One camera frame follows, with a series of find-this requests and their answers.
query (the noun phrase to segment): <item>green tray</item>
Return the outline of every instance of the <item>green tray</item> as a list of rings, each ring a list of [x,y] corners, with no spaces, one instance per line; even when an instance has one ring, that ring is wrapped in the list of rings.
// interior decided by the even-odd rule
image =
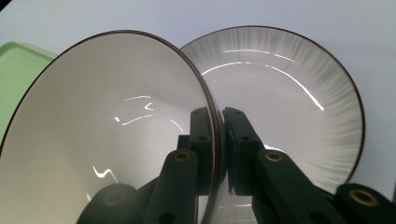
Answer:
[[[0,47],[0,142],[21,98],[52,60],[14,42]]]

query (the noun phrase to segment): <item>green cutting board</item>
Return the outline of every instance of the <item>green cutting board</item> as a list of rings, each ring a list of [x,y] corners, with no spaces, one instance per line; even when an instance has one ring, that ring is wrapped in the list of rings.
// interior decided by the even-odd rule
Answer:
[[[0,142],[21,98],[52,60],[14,42],[0,47]]]

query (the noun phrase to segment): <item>dark brown edge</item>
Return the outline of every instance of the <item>dark brown edge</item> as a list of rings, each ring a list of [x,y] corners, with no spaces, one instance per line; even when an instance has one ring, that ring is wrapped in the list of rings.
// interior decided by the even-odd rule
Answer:
[[[37,78],[33,81],[33,83],[30,85],[30,87],[27,89],[26,93],[22,96],[20,102],[18,103],[16,109],[14,110],[14,113],[12,114],[12,117],[8,123],[8,126],[6,128],[5,134],[3,136],[3,140],[1,142],[0,145],[0,160],[1,160],[1,154],[3,151],[3,147],[5,145],[6,139],[7,139],[7,135],[8,135],[8,131],[12,125],[12,121],[14,120],[23,100],[25,99],[26,95],[29,93],[30,89],[32,89],[32,87],[35,85],[35,83],[41,78],[41,76],[46,72],[46,70],[53,64],[56,63],[60,58],[62,58],[63,55],[65,55],[68,51],[70,51],[71,49],[74,49],[75,47],[89,41],[92,39],[95,39],[97,37],[101,37],[101,36],[105,36],[105,35],[116,35],[116,34],[130,34],[130,35],[142,35],[142,36],[146,36],[149,38],[152,38],[154,40],[157,40],[163,44],[165,44],[165,46],[167,46],[168,48],[172,49],[175,53],[177,53],[186,63],[187,65],[190,67],[190,69],[192,70],[192,72],[195,74],[196,78],[198,79],[203,91],[204,91],[204,95],[205,98],[207,100],[207,106],[208,106],[208,110],[210,113],[210,118],[211,118],[211,124],[212,124],[212,131],[213,131],[213,136],[214,136],[214,146],[213,146],[213,151],[214,151],[214,174],[213,174],[213,182],[215,184],[212,183],[212,186],[219,186],[219,180],[220,180],[220,167],[221,167],[221,137],[220,137],[220,124],[219,124],[219,118],[217,116],[217,108],[215,105],[215,102],[210,94],[209,88],[206,86],[206,83],[204,81],[204,78],[201,76],[201,73],[198,71],[198,69],[194,66],[194,64],[190,61],[190,59],[183,53],[181,52],[180,49],[178,49],[177,47],[175,47],[174,45],[172,45],[171,43],[169,43],[168,41],[156,36],[156,35],[152,35],[146,32],[141,32],[141,31],[133,31],[133,30],[117,30],[117,31],[109,31],[109,32],[104,32],[98,35],[93,35],[90,36],[88,38],[85,38],[79,42],[77,42],[77,44],[73,45],[72,47],[70,47],[69,49],[65,50],[63,53],[61,53],[58,57],[56,57],[49,65],[47,65],[47,67],[37,76]]]
[[[290,34],[293,34],[293,35],[297,35],[297,36],[301,37],[302,39],[305,39],[305,40],[311,42],[312,44],[316,45],[318,48],[322,49],[325,53],[327,53],[330,57],[332,57],[332,59],[333,59],[333,60],[342,68],[342,70],[345,72],[346,76],[349,78],[349,81],[352,83],[353,89],[355,90],[356,96],[357,96],[358,101],[359,101],[359,105],[360,105],[360,109],[361,109],[361,124],[362,124],[361,145],[360,145],[360,148],[359,148],[359,154],[358,154],[358,157],[357,157],[357,159],[356,159],[356,161],[355,161],[355,164],[354,164],[354,166],[353,166],[351,172],[349,173],[349,176],[346,178],[345,183],[349,182],[350,179],[352,178],[353,174],[355,173],[355,171],[356,171],[356,169],[357,169],[357,167],[358,167],[358,164],[359,164],[359,162],[360,162],[360,160],[361,160],[361,153],[362,153],[362,151],[363,151],[364,140],[365,140],[365,135],[366,135],[366,123],[365,123],[365,115],[364,115],[364,109],[363,109],[363,102],[362,102],[362,100],[361,100],[361,95],[359,94],[358,88],[357,88],[355,82],[354,82],[353,79],[352,79],[352,76],[348,73],[348,71],[347,71],[347,70],[345,69],[345,67],[341,64],[341,62],[340,62],[337,58],[335,58],[335,56],[334,56],[333,54],[331,54],[328,50],[326,50],[324,47],[322,47],[319,43],[315,42],[314,40],[312,40],[312,39],[310,39],[310,38],[308,38],[308,37],[306,37],[306,36],[304,36],[304,35],[300,35],[300,34],[297,34],[297,33],[293,32],[293,31],[289,31],[289,30],[286,30],[286,29],[281,29],[281,28],[272,27],[272,26],[262,26],[262,25],[235,26],[235,27],[229,27],[229,28],[217,30],[217,31],[214,31],[214,32],[209,33],[209,34],[206,34],[206,35],[202,35],[202,36],[200,36],[200,37],[198,37],[198,38],[192,40],[191,42],[187,43],[186,45],[184,45],[184,46],[183,46],[182,48],[180,48],[180,49],[183,50],[183,49],[186,48],[189,44],[193,43],[194,41],[196,41],[196,40],[198,40],[198,39],[204,38],[204,37],[206,37],[206,36],[213,35],[213,34],[215,34],[215,33],[223,32],[223,31],[227,31],[227,30],[241,29],[241,28],[274,29],[274,30],[278,30],[278,31],[290,33]],[[215,185],[215,180],[214,180],[214,184],[212,185],[212,190],[214,189],[214,187],[219,187],[219,185]],[[211,194],[211,197],[209,197],[209,203],[208,203],[208,204],[211,204],[211,206],[213,206],[213,207],[212,207],[212,209],[213,209],[213,208],[214,208],[214,205],[215,205],[215,200],[216,200],[216,197],[217,197],[217,193],[216,193],[216,194],[214,193],[213,195]],[[204,218],[204,220],[205,220],[204,223],[209,222],[209,219],[205,219],[205,218]]]

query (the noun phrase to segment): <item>white plate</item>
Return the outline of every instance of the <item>white plate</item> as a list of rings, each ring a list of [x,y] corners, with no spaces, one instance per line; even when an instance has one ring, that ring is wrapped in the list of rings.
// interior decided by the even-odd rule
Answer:
[[[267,148],[287,152],[331,193],[356,168],[364,138],[361,99],[329,51],[293,32],[236,27],[181,49],[219,108],[243,110]]]
[[[0,222],[75,223],[99,189],[144,186],[190,132],[190,112],[208,106],[214,115],[203,88],[188,59],[154,35],[111,32],[68,49],[35,81],[7,130]]]

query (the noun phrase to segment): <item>light green plastic object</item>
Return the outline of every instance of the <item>light green plastic object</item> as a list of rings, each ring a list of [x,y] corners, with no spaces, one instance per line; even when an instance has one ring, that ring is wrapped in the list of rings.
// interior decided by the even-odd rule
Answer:
[[[0,47],[0,142],[21,98],[52,60],[14,42]]]

